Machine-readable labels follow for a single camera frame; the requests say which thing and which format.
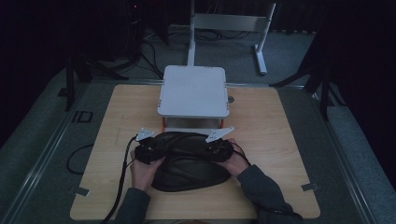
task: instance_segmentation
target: hand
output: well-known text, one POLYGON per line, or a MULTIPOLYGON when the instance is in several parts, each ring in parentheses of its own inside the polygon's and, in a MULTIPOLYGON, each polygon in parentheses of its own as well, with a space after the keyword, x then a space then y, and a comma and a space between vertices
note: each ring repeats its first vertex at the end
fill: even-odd
MULTIPOLYGON (((132 160, 134 159, 134 152, 131 152, 131 158, 132 160)), ((158 167, 160 167, 164 160, 165 158, 162 158, 150 165, 135 160, 131 165, 132 186, 147 192, 154 180, 155 172, 157 172, 158 167)))
MULTIPOLYGON (((241 148, 236 146, 235 139, 228 139, 228 141, 233 145, 233 150, 238 151, 240 153, 244 153, 241 148)), ((244 158, 240 155, 233 153, 230 159, 225 162, 216 162, 218 165, 224 167, 232 176, 240 175, 244 170, 246 170, 249 165, 244 158)))

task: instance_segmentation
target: black controller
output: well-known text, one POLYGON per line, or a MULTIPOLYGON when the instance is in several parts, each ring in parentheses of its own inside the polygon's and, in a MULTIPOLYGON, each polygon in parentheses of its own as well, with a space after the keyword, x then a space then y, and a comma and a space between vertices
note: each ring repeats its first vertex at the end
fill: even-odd
MULTIPOLYGON (((156 142, 154 138, 146 138, 139 141, 140 145, 135 148, 135 158, 145 164, 152 164, 156 160, 163 158, 168 152, 165 142, 156 142)), ((208 143, 203 156, 208 161, 223 162, 233 155, 233 145, 223 139, 208 143)))
POLYGON ((233 145, 227 140, 219 139, 208 144, 204 157, 209 161, 227 161, 233 155, 233 145))
POLYGON ((149 165, 166 155, 167 146, 149 137, 139 141, 140 145, 134 149, 134 157, 149 165))

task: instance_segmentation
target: dark background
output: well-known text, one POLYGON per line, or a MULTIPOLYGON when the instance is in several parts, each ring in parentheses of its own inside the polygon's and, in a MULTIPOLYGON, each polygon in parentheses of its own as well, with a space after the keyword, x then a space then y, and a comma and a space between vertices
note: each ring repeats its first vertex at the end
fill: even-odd
MULTIPOLYGON (((197 10, 210 6, 210 1, 200 2, 197 10)), ((341 0, 330 1, 331 4, 329 1, 280 2, 271 30, 318 32, 314 40, 316 44, 308 51, 305 61, 314 61, 318 55, 330 52, 329 60, 334 65, 332 81, 338 85, 395 186, 395 3, 384 0, 375 3, 359 1, 357 4, 341 0)), ((151 26, 165 37, 166 29, 163 28, 166 24, 189 23, 189 1, 135 3, 142 10, 133 15, 143 13, 143 25, 151 26), (145 17, 147 10, 156 13, 145 17)), ((224 13, 260 15, 263 12, 257 11, 256 6, 261 3, 230 1, 222 10, 224 13)), ((52 77, 64 69, 70 52, 77 49, 94 59, 108 60, 124 53, 122 46, 128 38, 123 4, 122 1, 95 0, 2 0, 0 146, 52 77)), ((138 43, 131 48, 139 50, 138 43)))

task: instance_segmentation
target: wooden board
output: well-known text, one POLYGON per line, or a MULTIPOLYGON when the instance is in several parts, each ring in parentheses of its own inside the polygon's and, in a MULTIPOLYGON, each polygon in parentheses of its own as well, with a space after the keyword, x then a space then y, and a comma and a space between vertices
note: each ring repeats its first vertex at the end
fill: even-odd
MULTIPOLYGON (((162 118, 157 113, 161 87, 119 85, 110 99, 80 186, 88 197, 77 195, 70 211, 73 219, 103 219, 117 195, 125 148, 142 127, 160 133, 162 118)), ((229 88, 234 98, 224 126, 235 130, 234 138, 251 163, 257 164, 281 187, 286 202, 306 218, 318 217, 320 210, 308 184, 300 153, 294 141, 277 91, 270 88, 229 88)), ((128 170, 124 192, 132 186, 128 170)), ((235 179, 206 189, 165 193, 149 191, 147 219, 254 218, 255 211, 235 179)))

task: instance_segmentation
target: person's left hand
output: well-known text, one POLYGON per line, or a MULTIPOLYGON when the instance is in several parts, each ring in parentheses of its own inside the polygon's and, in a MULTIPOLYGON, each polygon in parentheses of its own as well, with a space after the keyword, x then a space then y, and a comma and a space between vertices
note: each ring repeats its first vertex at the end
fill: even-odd
MULTIPOLYGON (((131 157, 134 159, 134 152, 131 152, 131 157)), ((135 160, 131 165, 132 186, 136 189, 147 192, 154 179, 155 172, 163 163, 165 158, 159 159, 150 165, 135 160)))

